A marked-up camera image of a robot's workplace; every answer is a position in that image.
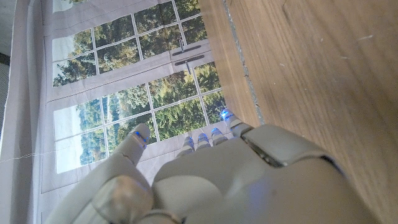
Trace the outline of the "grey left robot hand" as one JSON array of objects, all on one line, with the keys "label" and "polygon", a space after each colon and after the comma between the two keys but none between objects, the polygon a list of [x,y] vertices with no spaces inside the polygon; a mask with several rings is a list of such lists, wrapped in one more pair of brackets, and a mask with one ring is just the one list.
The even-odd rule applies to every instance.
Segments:
[{"label": "grey left robot hand", "polygon": [[137,169],[150,135],[138,124],[47,217],[47,223],[377,223],[335,160],[278,126],[229,110],[233,134],[187,137],[152,183]]}]

